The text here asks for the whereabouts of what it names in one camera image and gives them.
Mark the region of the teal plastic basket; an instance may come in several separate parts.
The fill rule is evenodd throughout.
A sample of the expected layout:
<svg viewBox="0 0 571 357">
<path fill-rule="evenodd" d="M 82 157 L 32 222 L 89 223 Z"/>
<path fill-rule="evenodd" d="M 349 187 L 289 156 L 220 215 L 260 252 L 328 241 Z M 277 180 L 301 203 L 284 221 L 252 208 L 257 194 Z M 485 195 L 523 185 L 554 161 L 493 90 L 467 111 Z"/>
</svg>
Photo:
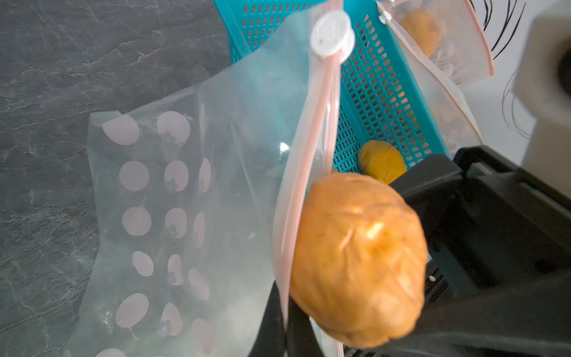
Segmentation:
<svg viewBox="0 0 571 357">
<path fill-rule="evenodd" d="M 317 1 L 216 1 L 237 62 L 268 41 L 287 16 Z M 356 43 L 341 67 L 341 107 L 333 167 L 358 172 L 358 152 L 368 141 L 386 141 L 408 167 L 431 154 L 450 152 L 425 97 L 374 1 L 345 1 Z"/>
</svg>

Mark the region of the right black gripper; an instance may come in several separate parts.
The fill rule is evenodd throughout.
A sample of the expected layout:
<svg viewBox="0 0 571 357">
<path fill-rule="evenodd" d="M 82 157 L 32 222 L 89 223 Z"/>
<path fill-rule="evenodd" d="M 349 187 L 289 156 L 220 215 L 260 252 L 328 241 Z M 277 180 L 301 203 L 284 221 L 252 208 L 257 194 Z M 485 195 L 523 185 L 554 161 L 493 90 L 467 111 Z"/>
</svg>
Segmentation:
<svg viewBox="0 0 571 357">
<path fill-rule="evenodd" d="M 426 306 L 412 333 L 372 352 L 570 355 L 567 196 L 486 146 L 432 154 L 392 188 L 419 214 L 454 297 Z"/>
</svg>

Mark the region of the clear zipper bag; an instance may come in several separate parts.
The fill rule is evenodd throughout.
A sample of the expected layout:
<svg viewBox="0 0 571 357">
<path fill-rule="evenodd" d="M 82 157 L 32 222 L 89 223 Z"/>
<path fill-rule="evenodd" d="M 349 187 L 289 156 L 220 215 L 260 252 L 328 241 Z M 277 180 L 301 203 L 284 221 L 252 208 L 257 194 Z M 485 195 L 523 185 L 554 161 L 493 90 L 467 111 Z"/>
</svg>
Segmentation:
<svg viewBox="0 0 571 357">
<path fill-rule="evenodd" d="M 462 91 L 442 72 L 378 2 L 379 19 L 391 29 L 425 98 L 432 118 L 450 154 L 483 144 L 483 138 Z"/>
<path fill-rule="evenodd" d="M 248 356 L 273 283 L 286 334 L 303 200 L 332 169 L 354 42 L 327 1 L 203 83 L 90 115 L 101 243 L 66 356 Z"/>
<path fill-rule="evenodd" d="M 442 41 L 429 57 L 453 83 L 468 86 L 495 74 L 492 53 L 469 1 L 381 1 L 399 23 L 416 9 L 432 13 Z"/>
</svg>

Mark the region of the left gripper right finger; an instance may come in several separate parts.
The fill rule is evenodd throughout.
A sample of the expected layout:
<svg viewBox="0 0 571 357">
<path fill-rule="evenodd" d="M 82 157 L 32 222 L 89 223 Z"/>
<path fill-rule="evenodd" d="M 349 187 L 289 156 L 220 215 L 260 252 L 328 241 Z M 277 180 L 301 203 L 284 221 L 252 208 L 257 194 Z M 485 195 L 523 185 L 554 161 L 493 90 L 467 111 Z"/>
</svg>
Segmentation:
<svg viewBox="0 0 571 357">
<path fill-rule="evenodd" d="M 286 329 L 286 352 L 289 357 L 323 357 L 309 316 L 290 298 Z"/>
</svg>

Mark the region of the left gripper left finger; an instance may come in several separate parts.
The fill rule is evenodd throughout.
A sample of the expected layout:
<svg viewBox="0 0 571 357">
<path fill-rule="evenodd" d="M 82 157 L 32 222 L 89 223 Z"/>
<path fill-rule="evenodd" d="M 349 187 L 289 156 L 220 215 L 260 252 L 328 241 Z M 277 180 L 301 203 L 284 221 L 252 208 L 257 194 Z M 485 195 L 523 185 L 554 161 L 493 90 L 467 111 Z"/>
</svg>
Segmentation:
<svg viewBox="0 0 571 357">
<path fill-rule="evenodd" d="M 277 284 L 273 283 L 263 319 L 249 357 L 284 357 L 286 330 Z"/>
</svg>

